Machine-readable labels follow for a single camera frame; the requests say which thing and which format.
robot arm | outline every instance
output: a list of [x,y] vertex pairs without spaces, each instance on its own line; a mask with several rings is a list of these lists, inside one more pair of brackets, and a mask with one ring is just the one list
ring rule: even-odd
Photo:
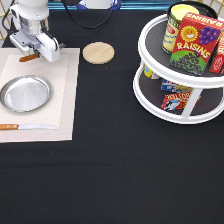
[[48,0],[18,0],[10,7],[18,32],[10,35],[11,42],[25,55],[42,55],[50,62],[60,58],[57,40],[49,30]]

knife handle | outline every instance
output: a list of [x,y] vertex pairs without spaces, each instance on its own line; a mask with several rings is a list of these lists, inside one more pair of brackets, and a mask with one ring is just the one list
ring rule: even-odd
[[38,56],[36,54],[32,54],[32,55],[20,58],[19,61],[20,62],[27,62],[27,61],[31,61],[31,60],[36,59],[36,58],[38,58]]
[[17,130],[18,124],[0,124],[0,130]]

can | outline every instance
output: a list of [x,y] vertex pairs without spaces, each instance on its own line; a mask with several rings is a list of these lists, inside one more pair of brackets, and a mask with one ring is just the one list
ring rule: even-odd
[[172,54],[177,34],[179,32],[180,23],[188,12],[199,14],[199,11],[190,5],[180,4],[172,7],[162,46],[162,49],[167,54]]
[[155,74],[151,69],[149,69],[147,66],[145,66],[145,70],[144,70],[144,74],[146,77],[148,77],[149,79],[159,79],[160,76],[158,76],[157,74]]

red raisin box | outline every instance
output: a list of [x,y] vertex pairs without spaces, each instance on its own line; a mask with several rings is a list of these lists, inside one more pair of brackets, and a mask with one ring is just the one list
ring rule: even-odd
[[201,75],[223,28],[222,21],[187,13],[180,24],[170,65]]
[[214,56],[212,58],[212,65],[210,72],[222,73],[221,69],[224,64],[224,32],[221,33],[218,46],[215,49]]

knife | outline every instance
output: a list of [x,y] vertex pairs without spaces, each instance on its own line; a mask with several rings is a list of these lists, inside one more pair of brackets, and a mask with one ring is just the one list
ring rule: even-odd
[[36,124],[0,124],[0,130],[57,129],[53,125]]

